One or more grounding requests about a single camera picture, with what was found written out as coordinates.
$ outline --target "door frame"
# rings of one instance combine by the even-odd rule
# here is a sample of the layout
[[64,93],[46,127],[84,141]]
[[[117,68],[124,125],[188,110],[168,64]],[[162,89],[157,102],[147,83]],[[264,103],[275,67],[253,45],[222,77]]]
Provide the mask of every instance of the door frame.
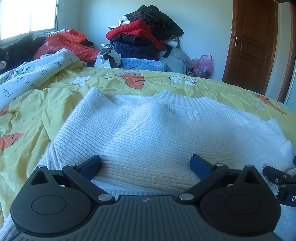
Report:
[[[228,71],[229,71],[232,52],[233,52],[234,44],[235,44],[235,35],[236,35],[235,33],[236,33],[236,22],[237,22],[237,2],[238,1],[239,0],[233,0],[233,17],[232,17],[230,45],[229,45],[229,50],[228,50],[228,55],[227,55],[227,60],[226,60],[226,65],[225,65],[225,70],[224,70],[222,82],[226,82],[226,76],[227,76]],[[279,26],[279,7],[278,7],[278,3],[275,2],[274,0],[269,0],[269,1],[276,4],[276,22],[275,22],[275,24],[276,24],[276,26]],[[272,49],[271,61],[270,61],[269,69],[268,69],[267,78],[265,80],[265,85],[264,85],[264,89],[263,89],[263,92],[262,92],[263,95],[266,92],[268,82],[269,82],[269,79],[270,79],[270,75],[271,75],[271,71],[272,71],[272,67],[274,65],[274,57],[275,57],[275,53],[276,53],[278,30],[279,30],[279,27],[277,27],[276,30],[274,31],[274,45],[273,45],[273,49]]]
[[288,65],[281,87],[281,92],[279,93],[278,101],[284,103],[288,90],[292,81],[295,60],[296,60],[296,6],[290,3],[291,9],[291,43],[290,43],[290,53],[288,58]]

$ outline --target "red jacket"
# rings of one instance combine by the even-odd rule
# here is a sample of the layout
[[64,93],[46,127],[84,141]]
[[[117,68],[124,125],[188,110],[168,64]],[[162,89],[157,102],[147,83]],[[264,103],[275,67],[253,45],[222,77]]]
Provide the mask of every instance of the red jacket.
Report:
[[108,40],[112,40],[119,34],[130,34],[149,39],[155,48],[164,50],[165,46],[151,34],[151,28],[143,20],[137,20],[132,23],[119,26],[106,34]]

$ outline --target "window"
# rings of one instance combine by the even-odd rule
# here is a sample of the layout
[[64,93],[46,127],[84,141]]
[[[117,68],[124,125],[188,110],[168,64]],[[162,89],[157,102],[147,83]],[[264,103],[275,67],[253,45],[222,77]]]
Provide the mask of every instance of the window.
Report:
[[57,0],[1,0],[1,40],[56,28]]

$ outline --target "red plastic bag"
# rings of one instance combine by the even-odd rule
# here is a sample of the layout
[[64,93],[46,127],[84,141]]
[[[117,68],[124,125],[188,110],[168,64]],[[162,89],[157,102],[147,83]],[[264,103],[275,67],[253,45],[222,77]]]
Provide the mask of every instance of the red plastic bag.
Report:
[[53,34],[46,38],[44,45],[42,45],[35,53],[34,59],[39,59],[44,54],[55,53],[62,48],[66,48],[80,58],[81,61],[96,61],[100,50],[83,46],[80,42],[85,40],[86,36],[74,29]]
[[213,66],[214,60],[212,59],[211,55],[203,55],[200,57],[200,59],[196,62],[196,64],[193,66],[193,73],[195,77],[201,77],[201,78],[209,78],[211,74],[214,72],[214,66]]

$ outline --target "window frame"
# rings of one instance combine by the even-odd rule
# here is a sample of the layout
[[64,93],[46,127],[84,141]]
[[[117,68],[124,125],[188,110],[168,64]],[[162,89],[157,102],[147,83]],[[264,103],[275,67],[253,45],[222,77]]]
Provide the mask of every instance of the window frame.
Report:
[[58,6],[59,6],[59,0],[56,0],[56,9],[55,9],[55,21],[54,21],[54,28],[49,28],[49,29],[42,29],[42,30],[37,30],[37,31],[31,31],[31,16],[30,16],[30,30],[29,33],[24,33],[24,34],[19,34],[15,35],[12,37],[9,37],[7,39],[1,39],[1,32],[0,32],[0,47],[3,45],[10,45],[12,43],[15,43],[22,39],[23,37],[27,36],[28,34],[33,33],[33,37],[40,37],[43,36],[44,33],[46,32],[54,32],[57,31],[57,26],[58,26]]

